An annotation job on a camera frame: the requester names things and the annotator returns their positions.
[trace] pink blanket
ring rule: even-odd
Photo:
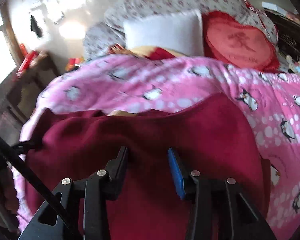
[[[150,108],[173,113],[217,92],[242,109],[261,156],[271,161],[267,221],[279,240],[288,239],[300,224],[300,78],[295,74],[238,69],[206,57],[150,61],[110,55],[52,81],[20,139],[30,138],[46,107],[57,114]]]

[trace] red heart-shaped pillow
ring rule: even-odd
[[[256,27],[242,25],[226,13],[212,12],[205,18],[204,30],[213,58],[239,68],[273,71],[279,67],[274,46]]]

